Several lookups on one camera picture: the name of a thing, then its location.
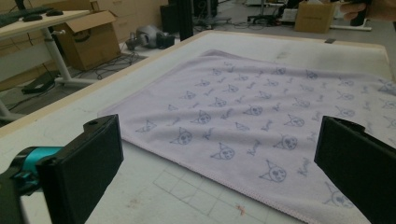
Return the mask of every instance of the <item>person's hand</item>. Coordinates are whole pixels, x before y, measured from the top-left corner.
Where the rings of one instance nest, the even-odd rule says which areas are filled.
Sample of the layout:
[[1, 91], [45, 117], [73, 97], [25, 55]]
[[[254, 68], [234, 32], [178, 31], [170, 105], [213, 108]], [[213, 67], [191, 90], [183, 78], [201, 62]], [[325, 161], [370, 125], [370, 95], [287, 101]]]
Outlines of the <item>person's hand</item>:
[[340, 6], [340, 11], [345, 13], [344, 19], [350, 21], [358, 16], [358, 12], [367, 7], [367, 19], [396, 21], [396, 0], [373, 0], [369, 6], [364, 3], [343, 4]]

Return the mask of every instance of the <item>floor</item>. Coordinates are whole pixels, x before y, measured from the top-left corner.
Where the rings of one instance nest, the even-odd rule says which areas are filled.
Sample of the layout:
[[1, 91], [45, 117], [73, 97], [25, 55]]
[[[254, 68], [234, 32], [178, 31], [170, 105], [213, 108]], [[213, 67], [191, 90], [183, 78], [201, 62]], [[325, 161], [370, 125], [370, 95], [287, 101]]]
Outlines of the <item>floor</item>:
[[[328, 39], [334, 38], [342, 41], [362, 42], [371, 44], [384, 45], [388, 51], [389, 62], [392, 70], [396, 71], [396, 48], [394, 40], [396, 40], [396, 32], [391, 22], [369, 21], [368, 26], [373, 27], [372, 32], [349, 31], [349, 30], [330, 30], [327, 34], [311, 34], [294, 32], [292, 25], [273, 26], [268, 21], [260, 21], [257, 24], [248, 22], [248, 16], [261, 14], [260, 6], [245, 6], [243, 0], [223, 0], [220, 1], [218, 7], [217, 18], [229, 18], [230, 20], [218, 21], [211, 26], [196, 26], [195, 33], [199, 33], [205, 29], [214, 29], [230, 32], [242, 32], [266, 35], [288, 35], [304, 38]], [[266, 7], [264, 15], [274, 15], [277, 13], [276, 7]], [[343, 20], [334, 21], [347, 25]], [[84, 77], [91, 79], [102, 79], [111, 76], [114, 72], [120, 71], [122, 68], [130, 66], [136, 62], [144, 60], [135, 53], [121, 56], [112, 62], [103, 64], [88, 72], [80, 72], [70, 68], [72, 77]], [[35, 94], [22, 94], [20, 85], [12, 90], [0, 92], [0, 98], [7, 108], [14, 113], [29, 114], [46, 105], [52, 104], [65, 96], [72, 94], [80, 88], [66, 87], [55, 84], [47, 91]]]

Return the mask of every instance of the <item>table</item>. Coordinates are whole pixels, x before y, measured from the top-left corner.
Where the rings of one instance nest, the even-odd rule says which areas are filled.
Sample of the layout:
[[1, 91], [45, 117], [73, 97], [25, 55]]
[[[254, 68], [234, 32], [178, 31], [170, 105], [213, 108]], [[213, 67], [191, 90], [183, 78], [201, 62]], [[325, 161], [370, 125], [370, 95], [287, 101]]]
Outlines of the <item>table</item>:
[[[0, 67], [2, 68], [2, 75], [0, 81], [5, 80], [9, 77], [13, 77], [21, 72], [24, 72], [34, 66], [42, 64], [50, 59], [53, 59], [61, 73], [62, 78], [57, 79], [57, 82], [64, 84], [84, 84], [89, 85], [94, 80], [88, 79], [75, 79], [71, 78], [64, 64], [64, 59], [61, 56], [52, 35], [48, 29], [56, 24], [63, 23], [65, 21], [73, 20], [78, 17], [82, 17], [88, 14], [89, 11], [65, 11], [62, 16], [47, 17], [43, 15], [43, 20], [23, 22], [17, 21], [8, 26], [0, 28], [0, 40], [11, 38], [17, 35], [24, 35], [29, 32], [40, 30], [45, 38], [45, 41], [41, 44], [34, 45], [29, 49], [17, 51], [13, 54], [9, 54], [3, 57], [0, 61]], [[6, 106], [0, 101], [0, 119], [12, 121], [21, 118], [23, 115], [10, 113]]]
[[[209, 49], [307, 69], [370, 72], [391, 79], [383, 47], [203, 32], [0, 129], [0, 172], [30, 146], [64, 146], [97, 112]], [[301, 223], [175, 163], [123, 142], [124, 162], [87, 223]], [[43, 194], [23, 197], [32, 223], [50, 223]]]

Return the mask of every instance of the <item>open cardboard box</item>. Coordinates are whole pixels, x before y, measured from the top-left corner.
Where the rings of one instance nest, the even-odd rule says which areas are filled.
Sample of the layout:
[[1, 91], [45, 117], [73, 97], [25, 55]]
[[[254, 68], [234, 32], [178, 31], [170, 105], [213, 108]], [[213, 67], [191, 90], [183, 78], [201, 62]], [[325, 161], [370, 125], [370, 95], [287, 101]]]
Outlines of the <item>open cardboard box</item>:
[[335, 4], [310, 4], [305, 1], [298, 6], [295, 31], [325, 34], [329, 32]]
[[[87, 0], [69, 0], [48, 6], [61, 10], [91, 9], [90, 1]], [[119, 43], [112, 26], [115, 20], [109, 11], [97, 11], [54, 26], [56, 31], [66, 31], [65, 35], [57, 37], [68, 64], [86, 71], [120, 56]]]

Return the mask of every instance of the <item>cloth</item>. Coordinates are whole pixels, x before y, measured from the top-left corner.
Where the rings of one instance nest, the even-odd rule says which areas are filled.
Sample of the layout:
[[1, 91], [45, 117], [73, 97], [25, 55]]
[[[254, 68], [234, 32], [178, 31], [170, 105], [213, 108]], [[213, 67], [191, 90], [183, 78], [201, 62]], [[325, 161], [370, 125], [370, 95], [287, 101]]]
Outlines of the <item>cloth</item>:
[[395, 112], [389, 80], [210, 50], [99, 116], [119, 114], [124, 140], [302, 221], [361, 224], [314, 163], [321, 118], [359, 123], [394, 145]]

